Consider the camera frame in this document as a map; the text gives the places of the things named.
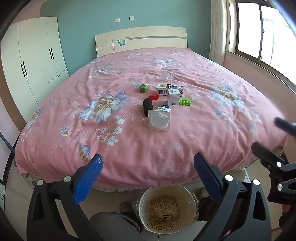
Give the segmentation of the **grey trouser leg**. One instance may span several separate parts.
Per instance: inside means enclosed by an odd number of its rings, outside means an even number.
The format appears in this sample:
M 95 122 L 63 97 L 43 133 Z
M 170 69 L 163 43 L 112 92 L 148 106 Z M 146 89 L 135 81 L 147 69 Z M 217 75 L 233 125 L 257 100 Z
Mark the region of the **grey trouser leg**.
M 145 240 L 140 234 L 142 223 L 134 212 L 100 212 L 89 221 L 103 240 Z

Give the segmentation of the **green wooden cube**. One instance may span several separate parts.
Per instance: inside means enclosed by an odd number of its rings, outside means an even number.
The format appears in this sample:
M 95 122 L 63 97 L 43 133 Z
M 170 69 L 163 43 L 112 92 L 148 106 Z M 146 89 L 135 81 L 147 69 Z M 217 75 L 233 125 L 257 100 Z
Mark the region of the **green wooden cube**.
M 148 86 L 147 84 L 142 84 L 142 85 L 139 87 L 139 90 L 140 90 L 141 93 L 147 93 L 148 88 L 149 88 L 149 86 Z

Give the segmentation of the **clear plastic cup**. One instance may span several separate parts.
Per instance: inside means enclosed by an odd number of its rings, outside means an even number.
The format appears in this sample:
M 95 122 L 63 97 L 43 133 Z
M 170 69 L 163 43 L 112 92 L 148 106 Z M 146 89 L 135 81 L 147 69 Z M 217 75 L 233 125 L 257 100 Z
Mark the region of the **clear plastic cup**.
M 161 73 L 160 78 L 161 78 L 162 80 L 170 81 L 170 80 L 173 79 L 173 76 L 172 76 L 171 73 L 168 73 L 168 72 L 165 72 L 165 71 L 164 71 L 164 72 Z

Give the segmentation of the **small white box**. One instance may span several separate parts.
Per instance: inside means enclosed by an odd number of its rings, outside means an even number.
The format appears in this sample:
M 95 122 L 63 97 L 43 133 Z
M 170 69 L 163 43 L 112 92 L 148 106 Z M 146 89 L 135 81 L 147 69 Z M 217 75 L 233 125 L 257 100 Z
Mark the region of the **small white box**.
M 168 106 L 171 108 L 179 107 L 180 101 L 180 92 L 178 89 L 169 89 L 168 90 Z

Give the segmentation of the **green toy brick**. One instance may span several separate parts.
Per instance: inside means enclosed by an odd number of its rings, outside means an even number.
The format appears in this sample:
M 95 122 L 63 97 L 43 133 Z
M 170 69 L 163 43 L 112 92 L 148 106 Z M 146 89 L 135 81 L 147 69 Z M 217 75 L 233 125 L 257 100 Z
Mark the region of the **green toy brick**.
M 181 97 L 179 101 L 179 105 L 190 106 L 192 100 L 190 98 Z

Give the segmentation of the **white yogurt cup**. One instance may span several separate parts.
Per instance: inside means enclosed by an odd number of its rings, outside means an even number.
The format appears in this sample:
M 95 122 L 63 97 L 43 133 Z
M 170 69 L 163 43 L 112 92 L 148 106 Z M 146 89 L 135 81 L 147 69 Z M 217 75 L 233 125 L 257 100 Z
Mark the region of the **white yogurt cup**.
M 171 108 L 159 105 L 155 110 L 149 110 L 149 128 L 159 131 L 169 131 L 171 128 Z

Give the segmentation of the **window with frame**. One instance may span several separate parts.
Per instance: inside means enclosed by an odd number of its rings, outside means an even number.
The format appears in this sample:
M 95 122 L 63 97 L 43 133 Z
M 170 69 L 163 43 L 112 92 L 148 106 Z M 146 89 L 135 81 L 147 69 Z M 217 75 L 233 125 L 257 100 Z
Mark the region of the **window with frame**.
M 229 51 L 295 90 L 295 34 L 269 1 L 227 1 Z

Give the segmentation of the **pink floral bed sheet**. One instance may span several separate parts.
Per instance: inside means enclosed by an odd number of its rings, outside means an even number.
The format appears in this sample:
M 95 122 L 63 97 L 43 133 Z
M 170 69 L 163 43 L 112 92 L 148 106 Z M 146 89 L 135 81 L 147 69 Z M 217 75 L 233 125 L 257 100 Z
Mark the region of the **pink floral bed sheet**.
M 280 116 L 250 83 L 189 49 L 113 53 L 43 100 L 20 134 L 16 166 L 54 182 L 100 154 L 97 189 L 183 184 L 198 178 L 196 153 L 230 172 L 252 164 L 254 142 L 284 147 Z

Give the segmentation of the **black cylinder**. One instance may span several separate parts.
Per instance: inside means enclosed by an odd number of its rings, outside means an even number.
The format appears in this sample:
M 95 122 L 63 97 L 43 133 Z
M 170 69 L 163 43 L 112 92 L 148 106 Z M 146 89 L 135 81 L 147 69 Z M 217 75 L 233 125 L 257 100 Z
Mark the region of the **black cylinder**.
M 153 110 L 152 101 L 149 98 L 146 98 L 143 100 L 143 108 L 144 108 L 144 115 L 148 118 L 149 117 L 148 111 Z

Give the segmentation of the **red wooden block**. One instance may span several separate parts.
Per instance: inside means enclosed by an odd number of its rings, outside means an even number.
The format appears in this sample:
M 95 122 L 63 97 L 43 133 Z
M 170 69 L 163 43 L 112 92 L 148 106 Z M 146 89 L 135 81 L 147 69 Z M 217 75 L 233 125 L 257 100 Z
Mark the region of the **red wooden block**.
M 150 94 L 149 99 L 150 100 L 158 100 L 159 99 L 159 94 L 158 93 Z

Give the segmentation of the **white wardrobe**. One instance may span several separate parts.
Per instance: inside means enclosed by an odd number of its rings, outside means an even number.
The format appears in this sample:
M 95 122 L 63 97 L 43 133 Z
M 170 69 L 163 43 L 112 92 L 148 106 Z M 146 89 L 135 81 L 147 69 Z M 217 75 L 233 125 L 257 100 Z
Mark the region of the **white wardrobe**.
M 11 96 L 25 121 L 69 77 L 57 17 L 10 25 L 1 41 L 1 61 Z

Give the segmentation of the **cream curtain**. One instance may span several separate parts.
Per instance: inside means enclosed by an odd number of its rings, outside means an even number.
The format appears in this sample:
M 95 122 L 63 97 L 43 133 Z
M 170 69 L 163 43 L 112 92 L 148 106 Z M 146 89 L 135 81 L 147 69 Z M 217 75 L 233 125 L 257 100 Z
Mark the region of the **cream curtain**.
M 225 0 L 210 0 L 211 42 L 209 59 L 223 65 L 226 50 L 227 11 Z

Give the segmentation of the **white milk carton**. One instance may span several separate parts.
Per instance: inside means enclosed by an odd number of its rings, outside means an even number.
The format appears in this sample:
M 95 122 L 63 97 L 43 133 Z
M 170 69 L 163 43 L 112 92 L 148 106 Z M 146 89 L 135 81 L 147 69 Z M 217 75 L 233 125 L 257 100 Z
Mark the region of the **white milk carton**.
M 177 85 L 177 84 L 157 84 L 156 85 L 157 94 L 159 95 L 168 95 L 169 89 L 177 89 L 180 92 L 180 96 L 183 96 L 183 93 L 184 93 L 183 85 Z

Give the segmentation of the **cream wooden headboard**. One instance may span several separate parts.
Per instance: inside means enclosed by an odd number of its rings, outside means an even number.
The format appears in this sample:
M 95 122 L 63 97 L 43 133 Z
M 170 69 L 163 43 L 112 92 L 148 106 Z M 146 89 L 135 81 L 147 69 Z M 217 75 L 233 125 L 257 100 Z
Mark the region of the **cream wooden headboard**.
M 97 57 L 142 48 L 187 48 L 182 27 L 149 26 L 111 31 L 95 36 Z

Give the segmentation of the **white trash bucket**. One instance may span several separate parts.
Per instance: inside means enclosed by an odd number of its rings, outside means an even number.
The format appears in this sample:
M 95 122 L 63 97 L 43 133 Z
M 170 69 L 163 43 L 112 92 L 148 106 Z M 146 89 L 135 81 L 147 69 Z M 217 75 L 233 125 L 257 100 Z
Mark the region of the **white trash bucket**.
M 186 187 L 153 187 L 143 191 L 133 205 L 144 229 L 171 235 L 187 228 L 198 216 L 199 201 Z

